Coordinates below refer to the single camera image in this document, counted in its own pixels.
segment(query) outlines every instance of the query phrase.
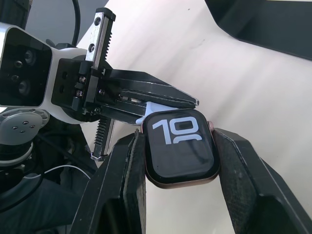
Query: white digits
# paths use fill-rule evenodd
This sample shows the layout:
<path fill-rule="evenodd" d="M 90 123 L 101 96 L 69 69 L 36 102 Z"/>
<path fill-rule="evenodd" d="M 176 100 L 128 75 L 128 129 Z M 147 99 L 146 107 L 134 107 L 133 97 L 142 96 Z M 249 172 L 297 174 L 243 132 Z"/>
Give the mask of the white digits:
<path fill-rule="evenodd" d="M 186 121 L 191 121 L 193 127 L 190 129 L 183 129 L 183 130 L 177 130 L 176 129 L 175 123 L 186 122 Z M 163 120 L 158 121 L 157 123 L 153 124 L 153 129 L 155 129 L 161 125 L 163 127 L 166 145 L 170 145 L 171 144 L 171 137 L 170 137 L 170 132 L 169 132 L 168 121 L 166 119 L 163 119 Z M 200 135 L 191 134 L 191 133 L 195 133 L 198 131 L 198 123 L 194 117 L 174 118 L 174 119 L 170 120 L 169 125 L 170 125 L 171 133 L 174 135 L 188 134 L 188 135 L 184 135 L 184 136 L 176 136 L 173 140 L 174 144 L 178 144 L 180 141 L 183 141 L 183 140 L 193 140 L 193 139 L 202 140 L 202 137 Z"/>

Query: black screen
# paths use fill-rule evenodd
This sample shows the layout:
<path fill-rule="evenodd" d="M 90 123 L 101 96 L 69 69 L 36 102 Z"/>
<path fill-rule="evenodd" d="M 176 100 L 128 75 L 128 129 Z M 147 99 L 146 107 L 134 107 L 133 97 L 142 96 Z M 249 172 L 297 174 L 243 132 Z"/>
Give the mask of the black screen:
<path fill-rule="evenodd" d="M 209 178 L 219 160 L 205 117 L 196 110 L 158 112 L 143 123 L 146 167 L 162 183 Z"/>

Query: white backdrop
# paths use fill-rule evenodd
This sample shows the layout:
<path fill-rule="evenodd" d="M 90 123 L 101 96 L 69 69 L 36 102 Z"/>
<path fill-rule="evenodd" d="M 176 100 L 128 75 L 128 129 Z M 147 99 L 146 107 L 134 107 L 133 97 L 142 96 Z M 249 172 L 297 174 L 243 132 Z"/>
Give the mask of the white backdrop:
<path fill-rule="evenodd" d="M 312 216 L 312 62 L 231 38 L 204 0 L 111 0 L 106 7 L 117 16 L 112 67 L 150 73 L 198 98 L 198 110 L 248 139 Z M 118 123 L 113 143 L 134 128 Z M 96 123 L 83 129 L 93 147 Z M 159 233 L 234 233 L 219 179 L 174 190 L 147 183 L 147 234 Z"/>

